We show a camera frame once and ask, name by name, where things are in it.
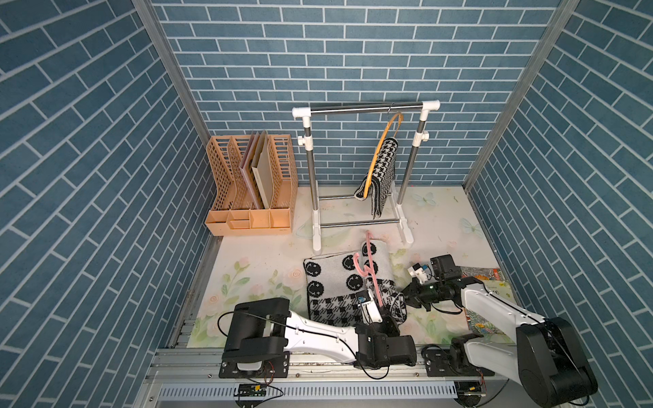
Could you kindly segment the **pink clothes hanger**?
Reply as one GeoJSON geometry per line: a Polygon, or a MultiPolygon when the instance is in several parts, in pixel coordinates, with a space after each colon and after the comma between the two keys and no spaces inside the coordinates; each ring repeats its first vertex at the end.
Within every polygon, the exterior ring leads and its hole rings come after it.
{"type": "Polygon", "coordinates": [[[355,253],[353,256],[353,263],[355,266],[355,270],[359,273],[360,276],[363,278],[372,278],[372,283],[374,287],[374,292],[375,292],[375,298],[377,300],[377,303],[380,307],[384,306],[383,302],[383,297],[380,292],[379,288],[379,283],[377,279],[376,272],[374,270],[374,261],[372,258],[372,234],[370,231],[366,232],[366,243],[365,243],[365,249],[367,250],[367,259],[369,262],[369,265],[363,265],[361,266],[359,259],[361,257],[360,253],[355,253]]]}

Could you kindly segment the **houndstooth black white scarf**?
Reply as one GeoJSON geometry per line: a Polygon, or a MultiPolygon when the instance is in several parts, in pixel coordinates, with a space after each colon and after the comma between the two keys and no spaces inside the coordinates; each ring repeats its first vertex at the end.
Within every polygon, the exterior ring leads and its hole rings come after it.
{"type": "Polygon", "coordinates": [[[395,184],[397,150],[397,140],[395,138],[386,139],[381,145],[377,161],[374,164],[367,195],[372,199],[371,214],[374,219],[381,217],[390,196],[390,190],[395,184]]]}

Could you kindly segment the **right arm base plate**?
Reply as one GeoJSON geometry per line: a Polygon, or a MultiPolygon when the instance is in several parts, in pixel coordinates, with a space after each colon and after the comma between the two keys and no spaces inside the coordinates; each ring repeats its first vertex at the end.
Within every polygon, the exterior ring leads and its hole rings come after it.
{"type": "Polygon", "coordinates": [[[428,377],[494,377],[495,372],[471,365],[462,356],[461,348],[442,348],[427,344],[421,349],[428,377]]]}

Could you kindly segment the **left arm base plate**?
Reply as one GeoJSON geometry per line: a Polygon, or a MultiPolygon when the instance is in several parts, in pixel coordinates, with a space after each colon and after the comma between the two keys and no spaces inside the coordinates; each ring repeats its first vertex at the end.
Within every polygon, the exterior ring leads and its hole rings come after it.
{"type": "Polygon", "coordinates": [[[267,360],[244,363],[223,361],[219,370],[222,379],[275,379],[287,378],[290,353],[282,352],[280,355],[267,360]]]}

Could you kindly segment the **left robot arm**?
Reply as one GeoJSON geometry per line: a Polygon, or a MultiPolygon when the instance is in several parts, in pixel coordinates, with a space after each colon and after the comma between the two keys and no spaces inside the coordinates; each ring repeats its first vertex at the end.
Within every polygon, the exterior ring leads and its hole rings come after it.
{"type": "Polygon", "coordinates": [[[258,363],[288,352],[324,355],[365,369],[417,364],[413,338],[401,335],[388,312],[372,300],[359,308],[361,323],[328,326],[292,312],[283,297],[238,304],[231,312],[223,361],[258,363]]]}

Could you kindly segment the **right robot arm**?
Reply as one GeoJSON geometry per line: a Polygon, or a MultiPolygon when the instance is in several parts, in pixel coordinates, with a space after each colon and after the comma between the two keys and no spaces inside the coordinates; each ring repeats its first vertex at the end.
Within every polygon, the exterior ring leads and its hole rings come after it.
{"type": "Polygon", "coordinates": [[[511,342],[496,343],[474,333],[454,338],[447,350],[423,349],[430,377],[451,372],[459,377],[494,373],[520,384],[541,407],[589,402],[598,382],[576,329],[568,321],[530,312],[490,291],[473,276],[464,276],[452,256],[432,258],[429,265],[408,267],[411,282],[403,289],[406,305],[432,311],[451,301],[458,310],[491,322],[511,342]]]}

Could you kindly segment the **orange clothes hanger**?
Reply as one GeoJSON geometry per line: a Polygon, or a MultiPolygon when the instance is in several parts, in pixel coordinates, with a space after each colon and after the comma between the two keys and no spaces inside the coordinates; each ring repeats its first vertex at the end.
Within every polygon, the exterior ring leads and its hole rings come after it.
{"type": "Polygon", "coordinates": [[[377,162],[377,159],[379,157],[379,153],[380,153],[381,148],[382,148],[382,146],[384,144],[384,141],[385,141],[385,139],[386,139],[386,137],[388,135],[388,132],[390,131],[391,126],[395,123],[395,121],[397,121],[396,133],[398,133],[399,129],[401,128],[401,124],[403,122],[403,114],[401,112],[394,114],[394,116],[391,117],[391,119],[389,119],[389,122],[387,123],[387,125],[386,125],[386,127],[384,129],[384,132],[382,133],[382,136],[381,136],[381,138],[379,140],[379,143],[377,145],[375,153],[374,153],[374,155],[372,157],[372,162],[371,162],[370,168],[368,170],[367,178],[365,180],[364,190],[363,190],[363,198],[367,198],[367,196],[368,196],[369,189],[370,189],[370,187],[372,185],[373,170],[374,170],[374,168],[376,166],[376,162],[377,162]]]}

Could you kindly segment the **smiley face grey scarf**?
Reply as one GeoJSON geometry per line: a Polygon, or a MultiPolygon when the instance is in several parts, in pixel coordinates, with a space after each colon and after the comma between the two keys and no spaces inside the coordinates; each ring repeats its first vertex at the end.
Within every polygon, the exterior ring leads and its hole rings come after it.
{"type": "MultiPolygon", "coordinates": [[[[396,287],[394,273],[385,242],[372,240],[372,258],[384,307],[398,324],[406,321],[404,297],[396,287]]],[[[361,266],[369,265],[365,243],[357,252],[361,266]]],[[[372,278],[363,278],[355,270],[355,252],[336,253],[304,260],[307,276],[307,303],[309,318],[329,326],[355,326],[361,323],[362,312],[355,294],[374,291],[372,278]]]]}

